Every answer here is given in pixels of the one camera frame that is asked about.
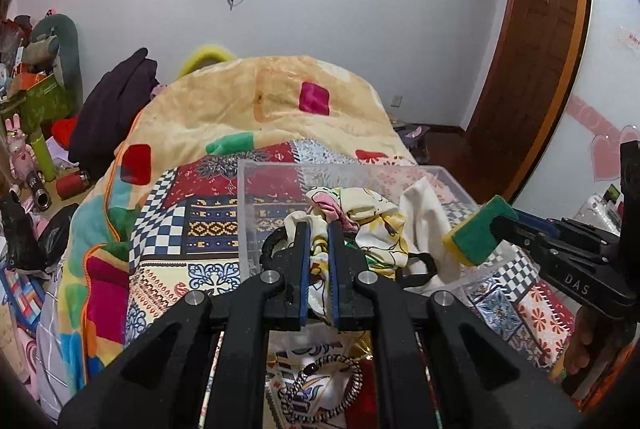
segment heart wall sticker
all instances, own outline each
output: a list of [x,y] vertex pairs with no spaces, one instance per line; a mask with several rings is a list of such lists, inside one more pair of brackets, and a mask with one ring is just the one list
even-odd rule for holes
[[594,135],[591,141],[594,181],[620,178],[620,144],[640,140],[640,130],[627,125],[620,131],[579,96],[569,97],[565,111]]

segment human hand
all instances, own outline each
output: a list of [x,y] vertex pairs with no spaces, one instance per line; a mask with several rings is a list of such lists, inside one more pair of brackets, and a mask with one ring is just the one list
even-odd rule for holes
[[586,346],[593,341],[593,329],[597,321],[596,312],[581,307],[575,316],[575,330],[571,336],[569,347],[564,354],[564,369],[575,375],[583,367],[589,365],[590,357]]

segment metal screw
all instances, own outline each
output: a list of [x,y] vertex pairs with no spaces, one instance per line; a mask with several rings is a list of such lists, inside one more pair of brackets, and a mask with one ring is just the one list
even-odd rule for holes
[[200,290],[191,290],[184,296],[184,300],[191,306],[197,306],[204,301],[204,293]]
[[364,284],[373,284],[378,280],[378,274],[370,270],[363,270],[358,274],[358,281]]
[[438,290],[433,294],[433,300],[440,306],[450,306],[453,304],[453,294],[446,290]]
[[273,284],[280,279],[280,273],[276,270],[265,270],[260,274],[260,281],[267,284]]

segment clear plastic storage box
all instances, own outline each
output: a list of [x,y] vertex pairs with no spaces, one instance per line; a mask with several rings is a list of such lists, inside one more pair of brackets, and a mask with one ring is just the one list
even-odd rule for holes
[[[442,202],[477,206],[451,174],[439,166],[309,165],[240,160],[238,240],[242,280],[260,271],[260,250],[268,235],[284,224],[289,213],[309,208],[304,194],[312,187],[364,187],[398,203],[404,190],[425,176],[431,179]],[[513,257],[508,251],[498,251],[485,265],[463,269],[461,279],[446,288],[455,291],[462,285],[482,281]]]

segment wooden baseboard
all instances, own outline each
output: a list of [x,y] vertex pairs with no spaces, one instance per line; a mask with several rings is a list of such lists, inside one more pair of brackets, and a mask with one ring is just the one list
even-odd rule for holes
[[465,130],[459,125],[438,125],[438,124],[422,124],[429,128],[432,133],[453,133],[459,136],[465,136]]

